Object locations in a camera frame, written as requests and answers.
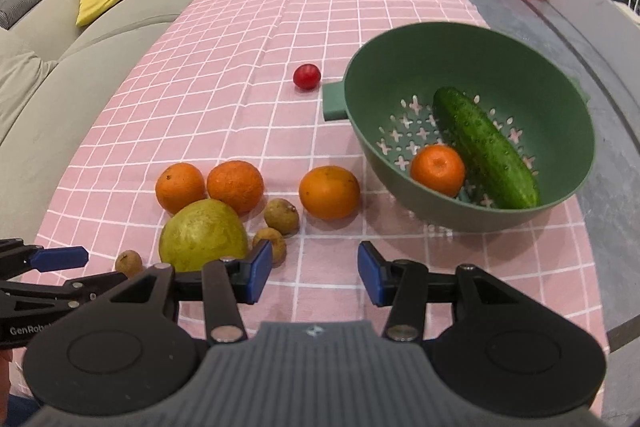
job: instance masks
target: red tomato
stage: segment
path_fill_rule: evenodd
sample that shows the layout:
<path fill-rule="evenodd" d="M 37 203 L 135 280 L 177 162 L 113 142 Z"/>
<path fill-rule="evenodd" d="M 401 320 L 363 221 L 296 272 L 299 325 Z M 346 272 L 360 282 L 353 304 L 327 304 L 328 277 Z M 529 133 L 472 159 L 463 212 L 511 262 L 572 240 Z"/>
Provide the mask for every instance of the red tomato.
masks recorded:
<path fill-rule="evenodd" d="M 293 83 L 300 89 L 314 89 L 320 83 L 320 70 L 313 64 L 302 64 L 293 72 Z"/>

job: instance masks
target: green cucumber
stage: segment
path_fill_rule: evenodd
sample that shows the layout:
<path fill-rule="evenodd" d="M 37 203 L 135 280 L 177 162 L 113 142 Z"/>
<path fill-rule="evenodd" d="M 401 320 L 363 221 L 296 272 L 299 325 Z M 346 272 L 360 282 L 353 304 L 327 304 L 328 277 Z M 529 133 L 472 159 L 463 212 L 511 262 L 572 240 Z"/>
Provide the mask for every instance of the green cucumber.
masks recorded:
<path fill-rule="evenodd" d="M 473 181 L 498 208 L 533 208 L 540 192 L 513 145 L 473 100 L 455 87 L 433 95 L 433 115 L 442 137 L 460 154 Z"/>

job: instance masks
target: tangerine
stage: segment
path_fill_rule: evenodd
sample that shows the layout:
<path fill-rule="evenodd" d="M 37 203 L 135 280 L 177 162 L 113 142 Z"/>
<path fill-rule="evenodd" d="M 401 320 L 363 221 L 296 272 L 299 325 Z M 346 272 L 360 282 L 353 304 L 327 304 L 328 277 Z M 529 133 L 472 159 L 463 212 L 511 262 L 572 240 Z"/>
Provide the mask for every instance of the tangerine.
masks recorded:
<path fill-rule="evenodd" d="M 188 204 L 206 198 L 204 178 L 190 163 L 171 165 L 156 181 L 156 198 L 164 210 L 177 214 Z"/>
<path fill-rule="evenodd" d="M 360 204 L 360 184 L 351 172 L 335 165 L 311 169 L 300 181 L 300 201 L 318 219 L 342 219 Z"/>
<path fill-rule="evenodd" d="M 264 194 L 264 180 L 251 163 L 231 160 L 214 167 L 207 176 L 207 191 L 228 204 L 236 214 L 253 210 Z"/>
<path fill-rule="evenodd" d="M 465 182 L 460 155 L 447 145 L 428 145 L 411 162 L 410 176 L 425 187 L 455 198 Z"/>

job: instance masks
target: beige sofa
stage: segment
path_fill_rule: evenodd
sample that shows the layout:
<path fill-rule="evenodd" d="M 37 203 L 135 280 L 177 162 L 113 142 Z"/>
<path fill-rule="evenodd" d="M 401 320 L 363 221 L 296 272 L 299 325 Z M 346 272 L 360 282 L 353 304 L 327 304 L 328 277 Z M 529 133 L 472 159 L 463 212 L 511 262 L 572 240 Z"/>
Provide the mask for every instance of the beige sofa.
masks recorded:
<path fill-rule="evenodd" d="M 0 238 L 34 240 L 95 119 L 191 1 L 122 0 L 87 28 L 77 28 L 79 0 L 43 0 L 9 30 L 57 65 L 25 93 L 26 105 L 4 139 L 0 135 Z"/>

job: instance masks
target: pink tablecloth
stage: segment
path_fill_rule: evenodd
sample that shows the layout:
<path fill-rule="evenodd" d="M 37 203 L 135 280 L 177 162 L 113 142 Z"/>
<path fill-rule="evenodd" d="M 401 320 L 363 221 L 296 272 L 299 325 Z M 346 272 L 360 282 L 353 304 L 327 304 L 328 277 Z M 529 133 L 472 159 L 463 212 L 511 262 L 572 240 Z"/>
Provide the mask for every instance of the pink tablecloth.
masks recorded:
<path fill-rule="evenodd" d="M 484 24 L 468 0 L 195 0 L 89 131 L 38 241 L 90 250 L 86 268 L 65 273 L 67 278 L 110 271 L 126 249 L 152 263 L 168 217 L 156 202 L 154 183 L 166 166 L 188 161 L 206 175 L 223 160 L 242 158 L 260 169 L 269 196 L 287 198 L 301 210 L 300 178 L 315 166 L 336 164 L 359 178 L 361 212 L 341 223 L 303 214 L 301 232 L 288 240 L 286 263 L 273 271 L 260 303 L 242 307 L 250 330 L 265 319 L 364 317 L 381 327 L 386 311 L 369 303 L 356 272 L 356 245 L 370 239 L 389 259 L 410 257 L 434 270 L 478 264 L 606 346 L 591 248 L 575 198 L 504 233 L 462 235 L 428 226 L 402 209 L 367 168 L 349 123 L 324 123 L 318 92 L 294 89 L 292 72 L 300 64 L 320 66 L 325 82 L 338 80 L 364 42 L 418 20 Z M 260 226 L 256 211 L 247 227 Z M 25 277 L 41 283 L 62 278 Z M 203 336 L 199 305 L 183 306 L 181 316 L 184 328 Z M 445 305 L 432 306 L 429 336 L 449 321 Z"/>

